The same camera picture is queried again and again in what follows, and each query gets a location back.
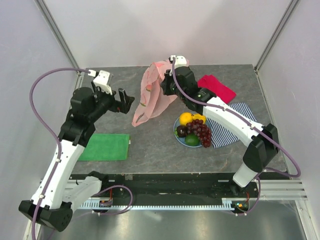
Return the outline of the purple grape bunch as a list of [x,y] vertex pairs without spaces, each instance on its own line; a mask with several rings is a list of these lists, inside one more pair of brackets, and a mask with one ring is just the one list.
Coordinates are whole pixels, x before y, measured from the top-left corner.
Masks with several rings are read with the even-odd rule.
[[211,146],[211,129],[206,124],[203,124],[202,120],[193,120],[186,126],[188,128],[188,135],[195,134],[198,137],[200,141],[199,145],[204,148],[209,148]]

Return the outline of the yellow lemon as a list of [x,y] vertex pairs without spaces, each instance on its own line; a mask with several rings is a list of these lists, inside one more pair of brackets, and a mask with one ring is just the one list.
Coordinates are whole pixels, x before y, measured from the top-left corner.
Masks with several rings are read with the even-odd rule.
[[193,114],[190,112],[184,112],[179,116],[179,124],[186,126],[193,121]]

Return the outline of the pink plastic bag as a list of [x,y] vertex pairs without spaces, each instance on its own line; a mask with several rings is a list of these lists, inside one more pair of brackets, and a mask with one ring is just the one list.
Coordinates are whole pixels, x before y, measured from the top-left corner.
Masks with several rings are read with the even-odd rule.
[[171,69],[172,64],[168,60],[162,60],[151,63],[145,70],[140,84],[140,102],[131,122],[133,127],[158,117],[177,99],[176,95],[164,95],[160,86],[166,71]]

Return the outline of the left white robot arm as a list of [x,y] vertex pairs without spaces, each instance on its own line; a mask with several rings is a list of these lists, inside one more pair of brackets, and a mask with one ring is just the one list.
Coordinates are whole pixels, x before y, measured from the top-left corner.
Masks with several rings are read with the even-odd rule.
[[80,87],[70,99],[71,108],[57,137],[57,147],[49,168],[30,200],[21,201],[18,210],[35,224],[58,232],[66,229],[74,212],[90,197],[104,197],[110,191],[108,176],[97,171],[66,192],[73,168],[94,134],[95,122],[107,111],[127,114],[135,98],[122,88],[103,92],[100,87],[92,90]]

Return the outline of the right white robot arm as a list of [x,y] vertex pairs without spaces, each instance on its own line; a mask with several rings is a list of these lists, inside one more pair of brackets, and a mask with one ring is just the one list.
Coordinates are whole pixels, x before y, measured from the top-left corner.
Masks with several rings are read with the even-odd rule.
[[160,84],[164,95],[177,96],[185,106],[211,119],[234,134],[246,147],[243,163],[232,177],[229,191],[235,197],[247,191],[247,185],[278,154],[278,130],[271,123],[262,125],[232,109],[214,92],[198,87],[188,66],[166,70]]

